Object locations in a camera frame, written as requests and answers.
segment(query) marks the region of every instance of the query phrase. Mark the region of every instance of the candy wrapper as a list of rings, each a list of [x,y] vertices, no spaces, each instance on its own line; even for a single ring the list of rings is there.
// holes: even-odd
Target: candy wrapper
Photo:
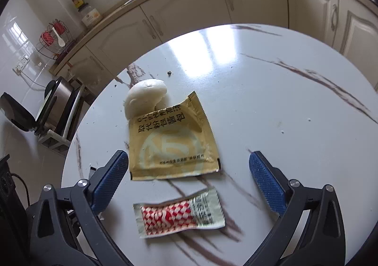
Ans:
[[[160,204],[134,204],[140,238],[164,236],[191,228],[214,229],[225,226],[215,188]]]
[[[219,170],[218,149],[195,92],[180,104],[130,120],[132,180],[170,179]]]

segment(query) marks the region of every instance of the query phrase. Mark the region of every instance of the power outlet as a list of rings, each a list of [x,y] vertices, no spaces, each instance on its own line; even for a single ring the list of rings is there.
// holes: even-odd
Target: power outlet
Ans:
[[[26,67],[28,64],[29,57],[27,55],[24,55],[20,58],[18,61],[17,65],[13,68],[13,71],[17,74],[20,75],[22,70]]]

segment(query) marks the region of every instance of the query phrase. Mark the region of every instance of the red and white checkered wrapper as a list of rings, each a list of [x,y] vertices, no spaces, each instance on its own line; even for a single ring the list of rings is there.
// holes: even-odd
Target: red and white checkered wrapper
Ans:
[[[164,236],[191,228],[214,229],[225,226],[215,188],[160,204],[134,204],[140,238]]]

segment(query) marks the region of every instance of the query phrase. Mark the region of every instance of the power cord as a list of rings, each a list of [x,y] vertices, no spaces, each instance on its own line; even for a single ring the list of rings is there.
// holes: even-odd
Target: power cord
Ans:
[[[46,86],[39,85],[38,83],[36,83],[35,81],[33,81],[31,78],[29,78],[28,75],[27,75],[25,72],[21,71],[21,73],[24,74],[24,75],[25,75],[29,80],[31,80],[34,84],[37,84],[38,86],[41,86],[41,87],[43,87],[43,88],[46,88]]]
[[[29,191],[28,191],[28,187],[26,186],[26,183],[24,182],[24,180],[18,174],[11,173],[11,176],[12,177],[16,177],[17,179],[19,179],[22,182],[22,184],[25,186],[26,198],[28,199],[28,206],[30,206]]]

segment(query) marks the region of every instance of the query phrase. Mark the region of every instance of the tabletop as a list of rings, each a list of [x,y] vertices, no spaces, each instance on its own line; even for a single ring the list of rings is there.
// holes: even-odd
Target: tabletop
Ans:
[[[359,250],[378,220],[377,94],[341,54],[275,26],[195,31],[129,65],[80,124],[62,187],[88,178],[90,166],[104,166],[116,150],[129,152],[124,100],[130,87],[150,78],[166,83],[166,106],[196,91],[222,171],[154,181],[131,181],[126,173],[103,212],[103,225],[134,265],[243,265],[275,222],[249,171],[248,158],[255,150],[288,179],[314,188],[333,185],[345,226],[345,261]],[[139,238],[133,203],[160,203],[209,186],[220,196],[225,228]],[[305,221],[304,214],[293,242]]]

